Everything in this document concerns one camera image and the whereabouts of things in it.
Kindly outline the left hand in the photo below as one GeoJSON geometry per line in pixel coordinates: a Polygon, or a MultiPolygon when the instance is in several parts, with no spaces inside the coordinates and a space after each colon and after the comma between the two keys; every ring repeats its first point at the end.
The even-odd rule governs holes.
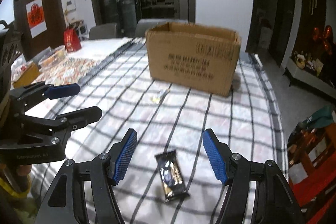
{"type": "Polygon", "coordinates": [[[32,165],[20,165],[16,169],[18,176],[28,176],[31,173],[32,165]]]}

